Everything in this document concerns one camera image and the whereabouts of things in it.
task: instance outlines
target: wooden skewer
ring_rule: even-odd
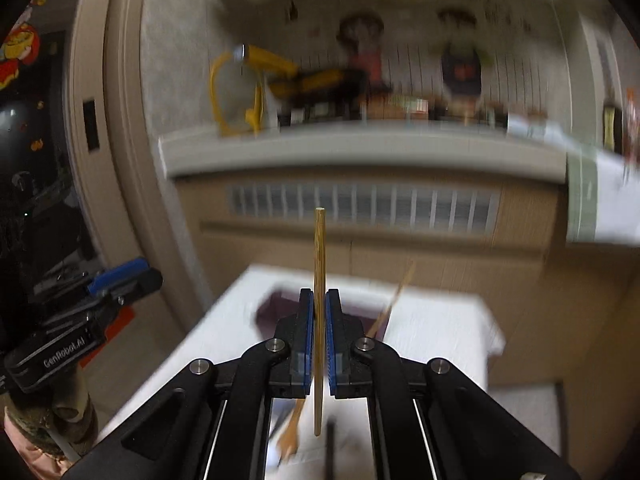
[[[316,251],[316,263],[317,262],[318,262],[318,252]],[[380,326],[382,326],[382,324],[385,322],[385,320],[388,319],[388,317],[391,315],[391,311],[392,311],[393,307],[396,306],[396,303],[398,302],[398,298],[400,297],[400,294],[402,293],[402,290],[405,288],[405,286],[407,286],[411,282],[411,280],[412,280],[412,278],[414,276],[414,272],[415,272],[415,262],[411,261],[407,271],[405,272],[404,276],[402,277],[402,281],[398,284],[398,288],[396,288],[396,293],[391,298],[391,302],[389,303],[389,306],[379,314],[378,318],[373,323],[372,327],[369,328],[369,330],[367,331],[367,337],[375,337],[376,333],[380,329]],[[317,302],[316,302],[316,291],[324,290],[324,280],[322,280],[322,283],[323,283],[323,286],[321,288],[319,288],[318,286],[316,286],[316,282],[314,282],[314,304],[317,304]],[[324,310],[322,311],[322,320],[324,321]],[[323,352],[323,354],[322,354],[323,362],[322,362],[322,374],[320,375],[320,380],[322,381],[322,384],[324,384],[324,344],[322,345],[322,348],[323,348],[323,350],[322,350],[322,352]],[[316,381],[316,384],[318,384],[318,380],[316,378],[316,375],[314,375],[314,380]],[[318,389],[317,388],[316,388],[314,393],[315,393],[315,395],[318,394]],[[281,462],[288,460],[290,457],[294,456],[298,452],[298,424],[300,423],[300,415],[302,414],[302,409],[305,407],[305,401],[306,401],[306,399],[296,399],[296,405],[293,408],[293,412],[291,413],[291,418],[289,419],[289,422],[287,423],[287,427],[284,429],[284,431],[282,432],[282,434],[280,435],[280,437],[278,439],[278,449],[280,451],[280,461]],[[320,403],[320,422],[322,422],[322,402]],[[316,423],[316,419],[314,419],[314,431],[316,430],[315,423]]]
[[[296,399],[296,405],[291,413],[291,418],[278,439],[278,450],[280,451],[280,462],[286,462],[290,457],[298,452],[298,423],[302,408],[305,407],[305,399]]]
[[[324,291],[326,281],[324,243],[326,240],[324,208],[316,208],[314,233],[314,433],[320,436],[322,427],[322,388],[324,387]]]
[[[376,333],[378,332],[378,330],[380,330],[380,327],[385,322],[385,320],[389,319],[389,316],[391,316],[391,310],[393,309],[393,307],[396,306],[396,303],[398,302],[398,298],[400,298],[400,293],[407,285],[409,285],[409,283],[411,283],[411,280],[414,277],[414,272],[415,272],[415,262],[412,260],[409,263],[409,268],[406,270],[404,277],[402,277],[402,281],[398,283],[398,288],[396,288],[396,293],[391,298],[391,302],[389,303],[389,306],[385,310],[380,312],[380,314],[378,315],[378,318],[375,320],[373,325],[371,325],[371,328],[367,330],[367,337],[375,337]]]

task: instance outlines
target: door frame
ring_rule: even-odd
[[[162,272],[159,294],[134,309],[160,347],[171,351],[203,309],[162,202],[146,134],[138,55],[142,3],[78,0],[66,53],[65,119],[74,182],[95,247],[108,267],[144,256]],[[91,102],[99,143],[93,150],[84,115]]]

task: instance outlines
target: wooden dowel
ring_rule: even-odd
[[[391,316],[391,311],[396,306],[396,303],[398,302],[398,298],[400,298],[400,293],[407,285],[409,285],[409,283],[411,283],[411,280],[414,277],[414,272],[415,272],[415,262],[411,261],[409,263],[409,268],[406,270],[404,277],[402,278],[402,281],[398,283],[398,288],[396,288],[396,293],[391,298],[391,301],[389,302],[389,306],[385,310],[380,312],[380,314],[378,315],[378,318],[375,320],[371,328],[367,330],[367,337],[375,337],[376,333],[378,332],[378,330],[380,330],[380,327],[385,322],[385,320],[387,320],[389,316]]]
[[[287,427],[278,439],[280,462],[286,462],[298,452],[298,424],[300,423],[300,415],[302,415],[302,408],[304,407],[305,399],[296,399],[296,405],[293,408]]]
[[[326,239],[324,208],[316,208],[314,232],[314,433],[320,435],[322,427],[322,388],[324,386],[324,292],[326,281],[324,245]]]

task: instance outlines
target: floor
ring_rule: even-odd
[[[134,319],[88,364],[86,378],[100,428],[164,358],[151,334]],[[553,451],[560,453],[560,417],[554,384],[496,388],[489,393]]]

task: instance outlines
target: shelf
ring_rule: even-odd
[[[296,126],[291,133],[221,139],[214,125],[163,137],[167,178],[286,166],[411,166],[485,171],[564,182],[566,154],[483,127],[453,123],[331,123]]]

